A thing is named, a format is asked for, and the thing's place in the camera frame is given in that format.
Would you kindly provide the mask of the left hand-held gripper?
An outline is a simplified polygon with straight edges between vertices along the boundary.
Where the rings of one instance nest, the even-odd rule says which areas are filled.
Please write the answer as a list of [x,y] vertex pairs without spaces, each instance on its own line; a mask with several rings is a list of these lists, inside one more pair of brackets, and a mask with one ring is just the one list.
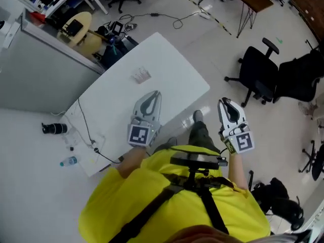
[[[161,108],[160,91],[152,91],[140,98],[134,106],[133,116],[128,125],[127,142],[133,147],[150,147],[156,140],[161,124],[159,122]],[[151,116],[151,120],[140,117]]]

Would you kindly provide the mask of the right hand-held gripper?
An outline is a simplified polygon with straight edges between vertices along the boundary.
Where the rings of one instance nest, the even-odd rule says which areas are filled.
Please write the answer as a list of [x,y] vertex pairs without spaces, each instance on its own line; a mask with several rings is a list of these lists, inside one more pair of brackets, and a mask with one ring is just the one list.
[[222,98],[218,101],[218,114],[221,123],[219,135],[230,154],[241,154],[255,148],[253,133],[241,106],[229,98]]

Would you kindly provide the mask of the small clear plastic box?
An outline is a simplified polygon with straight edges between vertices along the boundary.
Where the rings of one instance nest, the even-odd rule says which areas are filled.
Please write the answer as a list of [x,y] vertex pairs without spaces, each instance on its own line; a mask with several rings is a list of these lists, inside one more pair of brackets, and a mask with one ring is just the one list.
[[151,76],[151,74],[149,73],[149,71],[146,70],[144,67],[139,67],[139,68],[135,69],[135,70],[132,72],[131,77],[132,77],[133,75],[150,75],[150,76]]

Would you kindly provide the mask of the person's left forearm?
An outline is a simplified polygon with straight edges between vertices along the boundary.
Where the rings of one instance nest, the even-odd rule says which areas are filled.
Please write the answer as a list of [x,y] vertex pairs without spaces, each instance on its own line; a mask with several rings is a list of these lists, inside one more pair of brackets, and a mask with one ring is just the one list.
[[124,160],[116,168],[121,177],[126,179],[134,170],[140,168],[146,154],[147,149],[145,147],[133,147],[124,154]]

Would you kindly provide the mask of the person's right forearm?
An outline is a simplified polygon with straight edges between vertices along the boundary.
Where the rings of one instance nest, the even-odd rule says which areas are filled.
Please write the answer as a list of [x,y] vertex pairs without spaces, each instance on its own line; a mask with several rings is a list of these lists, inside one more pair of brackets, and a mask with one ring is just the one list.
[[248,181],[245,176],[242,156],[240,154],[229,154],[228,179],[242,190],[248,190]]

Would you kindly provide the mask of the dark trousers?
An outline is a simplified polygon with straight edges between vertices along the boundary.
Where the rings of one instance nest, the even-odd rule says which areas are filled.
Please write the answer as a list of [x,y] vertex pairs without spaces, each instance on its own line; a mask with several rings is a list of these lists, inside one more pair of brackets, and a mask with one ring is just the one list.
[[212,138],[209,136],[207,126],[203,121],[197,121],[193,124],[189,134],[188,144],[220,153],[220,150],[215,147]]

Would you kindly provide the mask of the dark blue bag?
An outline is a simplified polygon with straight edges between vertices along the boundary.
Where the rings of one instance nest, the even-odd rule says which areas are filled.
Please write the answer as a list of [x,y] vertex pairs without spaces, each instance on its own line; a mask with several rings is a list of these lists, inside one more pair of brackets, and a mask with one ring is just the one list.
[[96,52],[93,56],[106,69],[109,69],[139,44],[127,34],[124,25],[118,21],[101,25],[95,32],[104,37],[103,41],[106,43],[106,48],[103,54]]

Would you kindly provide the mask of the black office chair with jacket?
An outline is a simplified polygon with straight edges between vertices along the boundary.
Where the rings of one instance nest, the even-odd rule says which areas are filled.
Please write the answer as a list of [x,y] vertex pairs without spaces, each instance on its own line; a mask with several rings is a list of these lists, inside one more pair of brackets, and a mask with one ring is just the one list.
[[279,66],[273,103],[282,97],[302,102],[314,99],[316,87],[324,77],[324,56],[318,50]]

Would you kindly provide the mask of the black flask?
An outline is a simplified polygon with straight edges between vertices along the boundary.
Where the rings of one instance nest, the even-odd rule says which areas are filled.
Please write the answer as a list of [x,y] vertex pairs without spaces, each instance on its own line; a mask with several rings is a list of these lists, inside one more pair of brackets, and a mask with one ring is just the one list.
[[64,134],[67,132],[67,125],[61,123],[45,125],[42,123],[42,131],[44,134]]

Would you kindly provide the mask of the black chair base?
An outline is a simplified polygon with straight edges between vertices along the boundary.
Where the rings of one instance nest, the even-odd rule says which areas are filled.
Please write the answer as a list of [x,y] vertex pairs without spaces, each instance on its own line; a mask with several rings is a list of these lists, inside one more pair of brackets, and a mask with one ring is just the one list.
[[317,181],[321,174],[324,174],[324,142],[321,144],[319,150],[315,148],[315,141],[310,141],[312,148],[308,153],[305,148],[302,149],[302,153],[308,157],[307,164],[299,169],[299,173],[311,173],[314,181]]

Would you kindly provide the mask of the black backpack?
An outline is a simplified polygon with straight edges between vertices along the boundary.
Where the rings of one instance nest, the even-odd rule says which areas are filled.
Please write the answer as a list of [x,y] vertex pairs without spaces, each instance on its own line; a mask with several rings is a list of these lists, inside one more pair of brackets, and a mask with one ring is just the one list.
[[304,211],[300,202],[290,199],[286,187],[280,180],[272,178],[269,184],[260,182],[254,187],[249,184],[249,189],[264,214],[270,211],[273,215],[283,218],[291,225],[292,231],[302,227]]

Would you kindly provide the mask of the clear water bottle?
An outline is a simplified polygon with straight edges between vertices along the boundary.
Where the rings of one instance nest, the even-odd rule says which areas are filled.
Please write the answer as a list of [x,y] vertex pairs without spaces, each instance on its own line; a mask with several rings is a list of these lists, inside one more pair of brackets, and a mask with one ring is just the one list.
[[71,156],[66,158],[65,160],[60,162],[61,167],[67,167],[77,164],[79,161],[75,156]]

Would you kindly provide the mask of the yellow shirt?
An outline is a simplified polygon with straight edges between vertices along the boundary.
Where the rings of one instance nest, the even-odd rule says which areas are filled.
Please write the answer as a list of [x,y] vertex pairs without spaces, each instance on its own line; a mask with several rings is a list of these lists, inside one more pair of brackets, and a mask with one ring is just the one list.
[[[169,186],[167,175],[188,176],[186,167],[170,163],[174,154],[185,152],[216,156],[216,152],[206,148],[179,145],[146,158],[127,178],[117,169],[110,169],[78,220],[80,234],[87,243],[108,243]],[[210,193],[231,236],[248,242],[270,235],[269,222],[248,190],[225,179],[223,185],[211,188]],[[158,208],[131,243],[159,243],[195,225],[211,226],[212,222],[200,197],[182,190]]]

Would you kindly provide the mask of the grey partition cabinet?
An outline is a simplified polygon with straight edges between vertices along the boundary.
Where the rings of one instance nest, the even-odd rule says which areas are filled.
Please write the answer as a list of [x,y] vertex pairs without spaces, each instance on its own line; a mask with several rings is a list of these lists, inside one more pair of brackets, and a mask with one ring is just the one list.
[[62,112],[104,70],[35,21],[24,10],[0,43],[0,108]]

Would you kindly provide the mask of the wooden cabinet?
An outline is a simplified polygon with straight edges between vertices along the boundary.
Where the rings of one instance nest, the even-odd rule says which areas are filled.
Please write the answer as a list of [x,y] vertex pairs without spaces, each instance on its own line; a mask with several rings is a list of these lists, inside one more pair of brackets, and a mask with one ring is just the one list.
[[290,0],[318,42],[324,39],[324,0]]

